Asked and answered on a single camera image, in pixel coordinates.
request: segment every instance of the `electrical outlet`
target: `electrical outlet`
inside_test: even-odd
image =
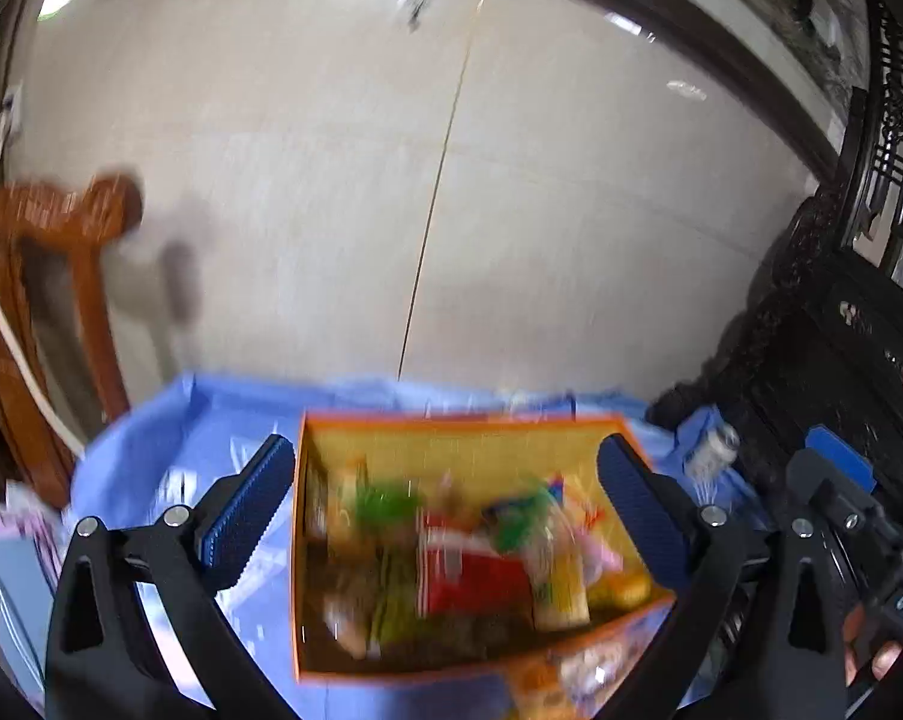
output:
[[[21,95],[22,87],[20,83],[17,83],[8,87],[3,100],[1,100],[2,107],[8,110],[8,121],[10,122],[8,127],[9,140],[16,138],[21,133]]]

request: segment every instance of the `red snack bag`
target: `red snack bag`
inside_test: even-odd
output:
[[[418,615],[490,614],[528,607],[531,583],[519,557],[499,555],[486,536],[425,527],[418,547]]]

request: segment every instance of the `blue gripper pad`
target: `blue gripper pad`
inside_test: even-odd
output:
[[[272,435],[240,474],[215,482],[195,507],[195,553],[209,592],[234,586],[278,506],[291,488],[295,449]]]
[[[694,503],[670,477],[654,474],[622,436],[608,436],[598,448],[598,481],[641,559],[662,587],[688,584],[688,541],[675,521]]]
[[[815,425],[808,431],[805,447],[814,449],[823,458],[832,461],[839,471],[866,493],[875,491],[872,465],[824,425]]]

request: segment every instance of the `metal screw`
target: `metal screw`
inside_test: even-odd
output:
[[[85,519],[78,523],[78,526],[75,528],[75,533],[78,533],[79,536],[90,536],[96,530],[98,530],[97,517],[85,517]]]
[[[811,538],[814,535],[814,526],[804,517],[798,517],[791,523],[791,530],[798,533],[798,538]]]
[[[712,528],[720,528],[728,522],[728,513],[720,506],[706,506],[701,509],[701,518]]]
[[[188,518],[191,516],[191,509],[186,506],[173,506],[171,509],[168,509],[167,512],[162,514],[161,519],[164,520],[165,525],[170,525],[172,528],[176,528],[179,525],[184,525],[185,522],[188,522]]]

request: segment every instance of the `blue cloth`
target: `blue cloth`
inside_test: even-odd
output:
[[[326,386],[276,385],[220,376],[181,376],[156,398],[110,426],[93,442],[72,482],[65,516],[70,533],[88,514],[109,528],[154,522],[167,507],[196,503],[218,478],[237,473],[261,442],[280,433],[296,443],[305,410],[378,410],[407,413],[622,413],[645,453],[656,461],[677,458],[698,430],[678,437],[641,420],[645,404],[607,391],[576,396],[505,396],[383,380]],[[304,720],[404,718],[427,715],[491,720],[510,707],[501,678],[488,676],[412,688],[366,688],[295,683],[288,621],[290,495],[251,556],[239,583],[218,595],[258,666]],[[176,643],[153,586],[139,586],[145,610],[169,670],[186,695],[208,699]]]
[[[757,528],[768,528],[769,520],[755,490],[734,469],[720,473],[710,485],[696,485],[685,474],[685,463],[707,434],[724,424],[715,406],[702,406],[678,426],[670,451],[663,457],[654,455],[655,471],[678,480],[685,492],[699,506],[714,504],[726,512],[737,512]]]

